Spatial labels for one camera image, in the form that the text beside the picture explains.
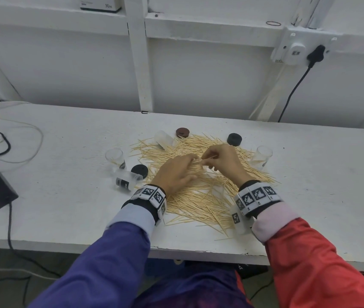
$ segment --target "bottle cap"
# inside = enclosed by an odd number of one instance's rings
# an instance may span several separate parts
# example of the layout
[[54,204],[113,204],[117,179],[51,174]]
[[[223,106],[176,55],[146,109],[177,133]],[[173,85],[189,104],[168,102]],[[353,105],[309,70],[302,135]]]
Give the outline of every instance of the bottle cap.
[[242,142],[242,137],[239,134],[231,133],[227,137],[227,143],[232,146],[238,146]]
[[148,168],[143,164],[137,164],[135,165],[132,170],[132,173],[142,175],[143,178],[146,178],[148,176]]
[[189,136],[189,130],[185,127],[180,127],[176,130],[176,136],[186,138]]

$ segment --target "white tabletop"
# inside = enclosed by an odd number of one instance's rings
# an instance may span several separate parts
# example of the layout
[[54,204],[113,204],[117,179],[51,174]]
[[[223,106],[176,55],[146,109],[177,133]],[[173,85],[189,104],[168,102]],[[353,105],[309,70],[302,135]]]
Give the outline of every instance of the white tabletop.
[[[35,124],[44,132],[38,155],[24,165],[0,162],[19,194],[13,202],[15,248],[81,253],[103,233],[128,200],[109,173],[106,150],[150,138],[158,130],[174,134],[187,127],[226,139],[242,136],[248,150],[273,149],[268,171],[280,182],[277,191],[310,225],[329,239],[338,254],[364,270],[364,129],[278,124],[172,114],[141,114],[85,108],[23,104],[0,110],[4,118]],[[34,129],[10,129],[7,160],[22,160],[36,148]],[[127,157],[128,168],[137,157]],[[7,248],[8,207],[0,209],[0,248]],[[159,225],[151,238],[151,257],[268,264],[253,236],[226,238],[198,222]]]

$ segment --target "pink cuff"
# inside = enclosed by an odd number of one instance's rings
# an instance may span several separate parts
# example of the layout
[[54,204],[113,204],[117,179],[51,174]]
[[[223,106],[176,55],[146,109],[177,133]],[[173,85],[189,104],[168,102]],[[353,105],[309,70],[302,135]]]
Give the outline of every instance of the pink cuff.
[[257,220],[252,227],[253,234],[264,245],[280,229],[298,217],[300,215],[294,212],[286,203],[273,204],[257,216]]

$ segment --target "sleeve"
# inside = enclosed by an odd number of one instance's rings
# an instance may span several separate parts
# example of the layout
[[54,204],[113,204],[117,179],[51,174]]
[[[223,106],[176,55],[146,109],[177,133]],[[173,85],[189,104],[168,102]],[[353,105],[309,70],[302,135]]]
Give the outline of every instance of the sleeve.
[[266,245],[280,307],[364,307],[364,276],[287,204],[261,212],[253,232]]
[[68,272],[40,294],[30,308],[127,308],[137,296],[155,221],[143,207],[128,204],[103,236]]

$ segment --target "hand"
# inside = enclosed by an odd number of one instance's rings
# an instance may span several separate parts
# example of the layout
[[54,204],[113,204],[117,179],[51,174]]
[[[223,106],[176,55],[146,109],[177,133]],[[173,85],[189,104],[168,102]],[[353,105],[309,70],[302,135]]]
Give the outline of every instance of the hand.
[[151,184],[164,189],[166,197],[169,198],[190,181],[197,178],[196,175],[187,175],[189,165],[197,158],[196,154],[186,154],[167,160],[161,166]]
[[241,164],[236,154],[235,147],[222,144],[210,146],[202,156],[202,165],[208,165],[210,169],[220,171],[221,174],[240,187],[252,177]]

